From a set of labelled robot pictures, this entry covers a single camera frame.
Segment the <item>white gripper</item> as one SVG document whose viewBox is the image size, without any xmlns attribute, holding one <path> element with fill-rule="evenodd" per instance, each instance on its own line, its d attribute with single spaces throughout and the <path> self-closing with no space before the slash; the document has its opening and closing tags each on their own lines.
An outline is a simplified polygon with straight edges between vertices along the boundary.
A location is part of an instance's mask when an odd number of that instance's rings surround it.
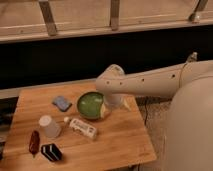
<svg viewBox="0 0 213 171">
<path fill-rule="evenodd" d="M 124 100 L 123 96 L 120 94 L 107 95 L 105 97 L 105 103 L 110 108 L 118 108 L 123 104 L 123 107 L 127 111 L 131 111 L 129 104 L 127 103 L 126 100 Z M 111 110 L 106 105 L 105 104 L 101 105 L 100 116 L 102 118 L 107 117 L 111 113 Z"/>
</svg>

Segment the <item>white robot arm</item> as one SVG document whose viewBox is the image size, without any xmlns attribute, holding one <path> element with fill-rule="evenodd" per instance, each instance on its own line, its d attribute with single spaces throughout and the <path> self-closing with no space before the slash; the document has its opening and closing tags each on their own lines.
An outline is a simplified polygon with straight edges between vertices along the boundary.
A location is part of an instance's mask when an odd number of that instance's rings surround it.
<svg viewBox="0 0 213 171">
<path fill-rule="evenodd" d="M 95 86 L 111 108 L 124 94 L 169 98 L 163 171 L 213 171 L 213 60 L 135 74 L 113 64 Z"/>
</svg>

